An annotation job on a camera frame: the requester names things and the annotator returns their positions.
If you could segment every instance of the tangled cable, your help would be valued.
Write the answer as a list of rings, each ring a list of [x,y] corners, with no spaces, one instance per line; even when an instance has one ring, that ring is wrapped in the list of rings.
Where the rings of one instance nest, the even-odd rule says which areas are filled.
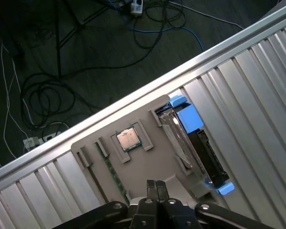
[[[36,80],[42,76],[48,79],[33,82],[34,79]],[[62,99],[61,90],[71,95],[71,99]],[[63,80],[57,79],[54,75],[48,73],[36,73],[29,76],[22,85],[20,98],[21,118],[24,124],[31,130],[48,127],[53,123],[47,124],[49,118],[69,112],[74,107],[76,100],[88,107],[90,115],[101,110],[100,107],[88,103]],[[30,113],[27,112],[24,100],[29,102],[29,110],[40,118],[38,121],[32,121]]]

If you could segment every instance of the power strip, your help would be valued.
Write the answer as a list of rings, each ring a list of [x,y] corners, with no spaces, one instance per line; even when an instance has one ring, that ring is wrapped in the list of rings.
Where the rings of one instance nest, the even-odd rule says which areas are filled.
[[[61,131],[58,131],[57,133],[53,133],[53,134],[50,134],[50,135],[43,137],[43,139],[38,138],[38,137],[30,137],[28,139],[24,139],[23,140],[24,148],[26,148],[27,151],[31,151],[32,149],[42,145],[43,143],[45,143],[47,141],[50,141],[56,135],[60,135],[60,134],[61,134]]]

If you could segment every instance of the screw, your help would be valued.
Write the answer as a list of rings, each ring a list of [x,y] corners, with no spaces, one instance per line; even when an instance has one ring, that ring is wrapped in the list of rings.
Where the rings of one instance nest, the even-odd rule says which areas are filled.
[[[169,199],[168,202],[169,202],[170,204],[175,204],[175,203],[176,203],[176,200],[174,200],[174,199]]]
[[[119,209],[119,208],[122,208],[122,205],[121,205],[121,204],[115,204],[115,205],[113,206],[113,208],[114,208],[114,209]]]
[[[146,200],[145,200],[145,203],[146,203],[146,204],[151,204],[152,202],[153,202],[153,201],[152,201],[151,199],[146,199]]]
[[[210,206],[207,205],[207,204],[202,204],[201,207],[202,207],[202,209],[204,209],[204,210],[208,210],[208,209],[210,208]]]

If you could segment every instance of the cpu processor chip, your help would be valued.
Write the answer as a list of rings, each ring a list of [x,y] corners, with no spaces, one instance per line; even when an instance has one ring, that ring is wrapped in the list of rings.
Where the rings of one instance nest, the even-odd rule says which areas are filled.
[[[123,130],[117,134],[116,137],[118,138],[119,143],[121,144],[121,147],[124,151],[129,151],[141,145],[138,134],[133,127]]]

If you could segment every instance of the black cable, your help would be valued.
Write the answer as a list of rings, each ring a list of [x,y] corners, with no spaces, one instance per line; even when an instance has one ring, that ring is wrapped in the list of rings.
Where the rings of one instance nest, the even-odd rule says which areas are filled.
[[[170,18],[167,18],[165,17],[164,19],[157,19],[157,18],[154,18],[150,15],[149,11],[150,9],[154,9],[154,8],[163,8],[165,7],[165,9],[172,9],[174,11],[177,11],[177,14],[175,14],[174,16],[170,17]],[[168,23],[171,27],[175,28],[176,30],[177,29],[180,29],[182,28],[183,26],[185,26],[186,24],[186,19],[185,19],[185,14],[183,13],[183,8],[180,7],[175,7],[175,6],[170,6],[168,5],[168,1],[157,1],[157,2],[152,2],[151,4],[148,4],[145,9],[143,10],[146,14],[146,16],[153,20],[154,22],[159,22],[159,23]],[[181,17],[183,17],[183,23],[181,25],[178,25],[178,26],[175,26],[173,25],[173,22],[180,19]],[[136,24],[137,22],[139,21],[139,18],[136,18],[135,22],[134,22],[134,29],[136,28]],[[146,45],[143,45],[141,43],[139,43],[137,37],[136,37],[136,34],[137,32],[135,30],[133,30],[133,38],[134,38],[134,41],[135,43],[142,49],[150,49],[152,46],[146,46]]]
[[[48,79],[40,81],[41,76],[47,77]],[[64,92],[68,93],[72,99],[62,100],[59,90],[64,90]],[[47,73],[36,73],[29,76],[22,85],[20,99],[21,118],[24,124],[31,130],[42,128],[48,122],[48,120],[55,115],[69,112],[74,107],[76,100],[86,105],[90,114],[94,114],[95,112],[101,110],[100,107],[88,103],[81,95],[70,88],[65,82],[57,79],[56,76]],[[40,118],[38,122],[34,124],[31,123],[22,99],[29,100],[29,109],[33,114]]]
[[[146,46],[146,45],[142,45],[140,44],[135,35],[135,41],[138,45],[140,45],[142,48],[147,49],[148,51],[146,52],[146,54],[141,57],[140,59],[129,63],[129,64],[125,64],[125,65],[121,65],[121,66],[97,66],[97,67],[89,67],[89,68],[84,68],[84,69],[80,69],[80,70],[76,70],[70,74],[65,74],[62,75],[61,78],[57,78],[56,75],[52,75],[46,72],[42,72],[42,73],[36,73],[31,75],[30,77],[28,77],[23,85],[22,85],[22,91],[21,91],[21,99],[29,99],[29,104],[30,107],[32,109],[32,112],[35,113],[35,115],[40,117],[40,120],[38,123],[36,124],[32,124],[28,115],[26,114],[26,110],[24,107],[23,102],[21,102],[21,117],[23,119],[23,122],[25,123],[25,125],[29,128],[29,129],[40,129],[42,126],[44,126],[46,123],[48,123],[48,120],[50,118],[52,118],[55,115],[58,114],[65,114],[67,112],[69,112],[75,104],[75,101],[78,100],[81,103],[85,104],[89,111],[90,111],[90,115],[92,115],[93,113],[99,111],[101,108],[94,106],[90,103],[88,103],[87,101],[84,100],[84,98],[82,98],[78,93],[76,93],[72,88],[70,88],[63,80],[64,79],[68,79],[71,78],[81,72],[87,71],[87,70],[92,70],[92,69],[121,69],[121,68],[126,68],[132,65],[135,65],[139,62],[141,62],[142,60],[144,60],[151,52],[152,50],[155,48],[155,46],[158,44],[158,42],[160,41],[163,31],[165,29],[166,25],[170,25],[170,27],[177,29],[182,28],[185,23],[185,15],[183,13],[183,8],[182,6],[180,8],[176,7],[176,6],[172,6],[168,4],[168,0],[165,1],[157,1],[157,2],[152,2],[151,4],[147,4],[146,7],[144,8],[144,12],[146,13],[147,17],[150,18],[151,20],[153,20],[154,22],[157,22],[160,24],[160,29],[159,32],[157,33],[157,37],[154,40],[152,45]],[[149,12],[149,10],[151,10],[152,8],[161,8],[162,12],[161,12],[161,17],[160,18],[155,18],[154,16],[151,15],[151,13]],[[172,16],[168,16],[169,11],[171,10],[172,12],[176,12],[174,13]],[[96,14],[96,16],[101,15],[103,12],[105,12],[105,10],[100,11],[99,14]],[[177,22],[179,19],[182,20],[182,23],[180,25],[175,25],[175,22]],[[137,24],[139,19],[135,19],[134,21],[134,28]],[[40,77],[47,77],[46,80],[42,80],[40,81]],[[69,105],[65,106],[65,108],[62,107],[62,96],[60,95],[60,92],[58,91],[58,89],[64,89],[68,94],[70,94],[72,96],[72,99],[69,100]],[[57,104],[52,104],[51,102],[53,102],[53,98],[51,97],[50,99],[50,95],[49,92],[54,93],[55,97],[57,98],[56,101],[58,100]]]
[[[161,19],[159,20],[161,22],[161,27],[159,29],[159,32],[158,32],[158,36],[157,38],[155,39],[155,41],[153,42],[152,45],[150,45],[147,49],[147,53],[141,57],[140,59],[132,62],[132,63],[129,63],[129,64],[125,64],[125,65],[120,65],[120,66],[97,66],[97,67],[88,67],[88,68],[84,68],[84,69],[80,69],[80,70],[76,70],[70,74],[66,74],[66,75],[63,75],[61,77],[61,79],[69,79],[79,73],[82,73],[84,71],[88,71],[88,70],[97,70],[97,69],[122,69],[122,68],[127,68],[127,67],[130,67],[130,66],[133,66],[141,61],[143,61],[151,52],[152,50],[155,48],[155,46],[157,45],[157,43],[160,41],[161,37],[162,37],[162,33],[163,33],[163,30],[164,30],[164,27],[166,25],[166,23],[168,23],[168,19],[169,20],[172,20],[174,19],[174,17],[172,18],[167,18],[167,7],[168,7],[168,0],[165,0],[162,2],[162,14],[161,14]]]

